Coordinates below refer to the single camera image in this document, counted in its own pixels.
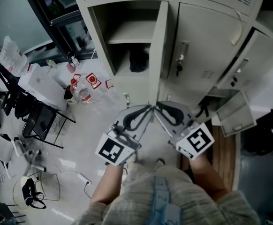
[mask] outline plastic bag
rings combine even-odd
[[[29,66],[27,57],[21,53],[17,44],[9,36],[4,38],[0,52],[0,63],[16,77],[25,75]]]

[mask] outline black bag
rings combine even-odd
[[[46,208],[46,205],[44,204],[44,202],[37,198],[38,195],[41,194],[44,196],[44,194],[41,192],[37,193],[36,188],[35,188],[35,184],[34,184],[34,181],[32,180],[32,178],[29,178],[26,181],[25,185],[22,187],[22,192],[23,192],[23,197],[24,197],[24,200],[25,200],[25,203],[27,206],[31,206],[32,208],[36,208],[36,209],[45,209]],[[44,206],[42,208],[36,207],[33,205],[34,201],[39,202],[39,203],[43,204]]]

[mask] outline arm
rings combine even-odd
[[[203,188],[215,202],[228,194],[221,177],[205,155],[200,155],[193,161],[190,160],[190,166],[196,184]]]
[[[123,175],[123,166],[107,165],[105,173],[101,178],[92,198],[92,203],[110,204],[120,194]]]

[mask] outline person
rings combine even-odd
[[[239,191],[228,192],[205,155],[190,160],[190,177],[158,159],[155,169],[136,163],[127,165],[128,175],[121,180],[123,166],[108,165],[90,201],[89,209],[74,225],[96,224],[165,224],[165,225],[256,225],[255,211]],[[158,210],[156,180],[165,179],[169,193]]]

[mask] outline white box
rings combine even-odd
[[[208,149],[215,142],[212,134],[202,123],[199,127],[192,130],[187,136],[177,142],[176,150],[195,160],[200,154]]]
[[[31,64],[28,73],[21,76],[18,85],[38,101],[54,109],[67,108],[67,102],[63,99],[64,89],[39,64]]]

